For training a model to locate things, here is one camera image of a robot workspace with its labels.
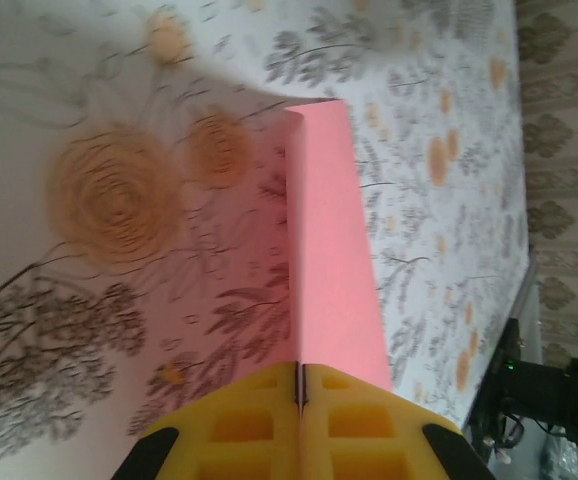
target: black device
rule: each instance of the black device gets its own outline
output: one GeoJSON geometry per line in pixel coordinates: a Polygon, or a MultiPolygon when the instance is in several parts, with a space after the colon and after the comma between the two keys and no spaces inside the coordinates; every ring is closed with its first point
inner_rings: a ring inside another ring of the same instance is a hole
{"type": "Polygon", "coordinates": [[[507,419],[532,419],[563,427],[578,445],[578,358],[565,368],[520,359],[517,319],[510,319],[484,377],[469,418],[472,443],[483,459],[492,448],[510,448],[507,419]]]}

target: black cable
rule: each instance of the black cable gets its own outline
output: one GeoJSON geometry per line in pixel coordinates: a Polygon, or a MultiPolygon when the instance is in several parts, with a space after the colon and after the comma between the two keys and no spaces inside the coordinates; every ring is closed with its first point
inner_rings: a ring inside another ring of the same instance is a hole
{"type": "Polygon", "coordinates": [[[545,427],[543,427],[538,420],[534,419],[534,422],[536,422],[536,425],[538,425],[540,427],[540,430],[542,430],[543,432],[545,432],[548,435],[552,435],[552,436],[558,437],[558,438],[567,438],[567,435],[565,433],[552,432],[551,429],[546,429],[545,427]]]}
{"type": "Polygon", "coordinates": [[[525,426],[522,424],[522,419],[515,415],[505,414],[505,416],[513,420],[515,425],[512,427],[509,435],[503,436],[496,444],[498,447],[508,450],[515,448],[522,441],[525,435],[525,426]]]}

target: patterned wallpaper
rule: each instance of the patterned wallpaper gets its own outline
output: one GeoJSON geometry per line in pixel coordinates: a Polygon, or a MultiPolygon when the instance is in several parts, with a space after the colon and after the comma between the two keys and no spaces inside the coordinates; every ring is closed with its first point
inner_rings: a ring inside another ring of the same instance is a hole
{"type": "Polygon", "coordinates": [[[578,356],[578,0],[517,2],[531,242],[546,360],[578,356]]]}
{"type": "Polygon", "coordinates": [[[349,105],[394,391],[462,424],[528,263],[512,2],[163,3],[0,0],[0,480],[296,359],[304,99],[349,105]]]}

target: gray leaf print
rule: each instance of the gray leaf print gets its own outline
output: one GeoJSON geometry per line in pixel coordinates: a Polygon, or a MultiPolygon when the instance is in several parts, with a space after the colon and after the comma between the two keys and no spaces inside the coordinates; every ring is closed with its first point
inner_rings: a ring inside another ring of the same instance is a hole
{"type": "Polygon", "coordinates": [[[314,8],[314,15],[311,20],[314,26],[309,28],[309,32],[316,35],[318,40],[326,45],[332,45],[347,34],[342,23],[324,7],[314,8]]]}
{"type": "Polygon", "coordinates": [[[513,223],[513,218],[511,218],[511,215],[507,215],[505,217],[505,225],[502,233],[502,258],[509,258],[511,256],[513,223]]]}
{"type": "Polygon", "coordinates": [[[111,80],[120,74],[124,56],[119,49],[114,48],[109,42],[105,42],[100,47],[98,58],[98,65],[96,66],[98,78],[111,80]]]}
{"type": "Polygon", "coordinates": [[[89,4],[93,12],[101,17],[111,17],[118,13],[118,10],[111,6],[111,0],[90,0],[89,4]]]}
{"type": "Polygon", "coordinates": [[[391,383],[393,384],[393,388],[398,388],[400,386],[400,382],[402,381],[402,377],[405,374],[405,369],[407,368],[407,357],[400,356],[395,360],[391,361],[391,383]]]}
{"type": "Polygon", "coordinates": [[[374,208],[378,204],[378,200],[380,199],[381,194],[382,192],[380,190],[373,192],[365,203],[365,208],[374,208]]]}
{"type": "Polygon", "coordinates": [[[481,142],[476,142],[473,146],[467,147],[460,159],[458,166],[465,176],[473,175],[477,177],[480,172],[487,168],[487,159],[481,142]]]}
{"type": "Polygon", "coordinates": [[[208,22],[218,16],[219,7],[216,2],[207,2],[200,6],[199,15],[201,22],[208,22]]]}
{"type": "Polygon", "coordinates": [[[40,28],[55,37],[66,37],[76,31],[76,27],[60,15],[42,15],[38,18],[40,28]]]}
{"type": "Polygon", "coordinates": [[[285,59],[278,52],[273,52],[265,58],[265,70],[268,72],[267,82],[273,82],[284,73],[285,59]]]}
{"type": "Polygon", "coordinates": [[[302,50],[302,41],[295,32],[278,32],[275,38],[274,48],[280,50],[285,59],[295,57],[302,50]]]}
{"type": "Polygon", "coordinates": [[[439,35],[449,28],[451,21],[451,1],[450,0],[427,0],[431,21],[436,27],[439,35]]]}
{"type": "Polygon", "coordinates": [[[74,106],[83,106],[86,102],[83,81],[78,73],[60,60],[41,58],[38,69],[44,74],[47,90],[64,102],[74,106]]]}
{"type": "Polygon", "coordinates": [[[371,212],[369,215],[369,220],[367,221],[367,233],[373,239],[378,233],[378,214],[376,212],[371,212]]]}
{"type": "Polygon", "coordinates": [[[519,247],[524,246],[527,238],[527,219],[524,212],[518,215],[516,221],[516,243],[519,247]]]}
{"type": "Polygon", "coordinates": [[[309,52],[302,61],[300,67],[300,81],[309,82],[310,87],[315,87],[325,79],[328,60],[323,52],[309,52]]]}
{"type": "Polygon", "coordinates": [[[348,48],[339,58],[331,62],[330,70],[338,75],[338,82],[346,82],[352,75],[356,79],[362,77],[364,62],[360,50],[348,48]]]}
{"type": "Polygon", "coordinates": [[[483,49],[487,44],[494,12],[492,0],[461,0],[457,10],[455,37],[473,49],[483,49]]]}
{"type": "Polygon", "coordinates": [[[373,148],[371,143],[367,141],[367,139],[362,139],[362,146],[369,157],[368,160],[368,167],[369,167],[369,178],[373,182],[379,182],[382,180],[382,169],[380,167],[380,159],[378,158],[378,154],[376,150],[373,148]]]}
{"type": "Polygon", "coordinates": [[[376,31],[369,20],[354,14],[348,14],[346,18],[344,28],[353,38],[367,47],[375,42],[376,31]]]}

